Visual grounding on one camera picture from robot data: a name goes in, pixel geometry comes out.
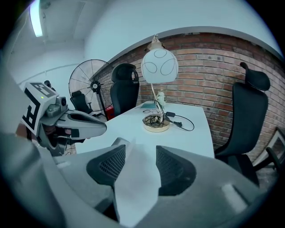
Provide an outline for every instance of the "white figurine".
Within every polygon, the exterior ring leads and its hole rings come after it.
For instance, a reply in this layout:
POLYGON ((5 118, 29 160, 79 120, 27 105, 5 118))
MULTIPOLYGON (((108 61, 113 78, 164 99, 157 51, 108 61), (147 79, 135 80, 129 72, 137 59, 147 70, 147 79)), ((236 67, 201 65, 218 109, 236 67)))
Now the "white figurine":
POLYGON ((165 97, 165 95, 164 95, 163 91, 158 92, 157 100, 160 103, 160 105, 162 106, 162 108, 164 108, 166 105, 166 102, 164 101, 164 97, 165 97))

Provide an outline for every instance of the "lamp base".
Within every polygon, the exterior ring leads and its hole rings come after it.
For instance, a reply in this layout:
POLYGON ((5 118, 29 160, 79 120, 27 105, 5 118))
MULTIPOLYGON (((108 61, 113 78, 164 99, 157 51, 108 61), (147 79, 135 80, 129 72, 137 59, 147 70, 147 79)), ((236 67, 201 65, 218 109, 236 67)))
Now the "lamp base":
POLYGON ((169 121, 164 120, 163 123, 159 123, 160 116, 157 114, 152 114, 146 116, 142 122, 146 130, 150 132, 163 132, 169 128, 169 121))

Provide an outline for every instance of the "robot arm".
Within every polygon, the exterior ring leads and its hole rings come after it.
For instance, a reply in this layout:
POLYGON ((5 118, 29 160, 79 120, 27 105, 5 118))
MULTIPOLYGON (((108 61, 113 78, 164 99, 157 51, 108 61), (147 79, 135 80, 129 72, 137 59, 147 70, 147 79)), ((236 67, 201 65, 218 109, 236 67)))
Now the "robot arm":
POLYGON ((22 122, 52 156, 63 155, 67 144, 100 136, 107 129, 106 124, 94 116, 69 110, 66 98, 59 97, 59 94, 41 82, 27 82, 24 92, 31 103, 22 117, 22 122), (47 135, 46 126, 54 126, 56 133, 47 135), (65 129, 69 129, 70 134, 67 134, 65 129))

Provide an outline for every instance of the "black office chair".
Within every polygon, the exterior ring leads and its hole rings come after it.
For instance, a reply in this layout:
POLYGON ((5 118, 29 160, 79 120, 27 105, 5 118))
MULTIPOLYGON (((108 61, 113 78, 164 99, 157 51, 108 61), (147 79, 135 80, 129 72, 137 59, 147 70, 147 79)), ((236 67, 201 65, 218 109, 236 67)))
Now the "black office chair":
POLYGON ((134 108, 138 100, 139 81, 135 66, 122 63, 112 72, 111 99, 115 117, 134 108))
POLYGON ((227 143, 215 151, 215 157, 259 185, 257 170, 271 162, 280 167, 271 148, 266 149, 268 159, 255 167, 245 155, 258 141, 268 108, 268 98, 261 90, 269 90, 270 80, 265 73, 249 69, 244 62, 240 65, 246 70, 245 84, 236 82, 232 87, 232 131, 227 143))
POLYGON ((90 114, 92 112, 91 103, 90 107, 86 105, 85 95, 81 91, 76 91, 71 94, 70 101, 73 103, 76 110, 90 114))

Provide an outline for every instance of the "fluorescent light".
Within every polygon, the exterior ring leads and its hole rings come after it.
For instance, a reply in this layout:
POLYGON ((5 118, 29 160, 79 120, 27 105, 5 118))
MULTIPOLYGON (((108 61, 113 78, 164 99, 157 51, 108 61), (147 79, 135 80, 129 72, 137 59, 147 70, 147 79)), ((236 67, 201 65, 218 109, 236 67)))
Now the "fluorescent light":
POLYGON ((41 37, 43 32, 40 21, 40 0, 34 0, 30 5, 30 17, 36 37, 41 37))

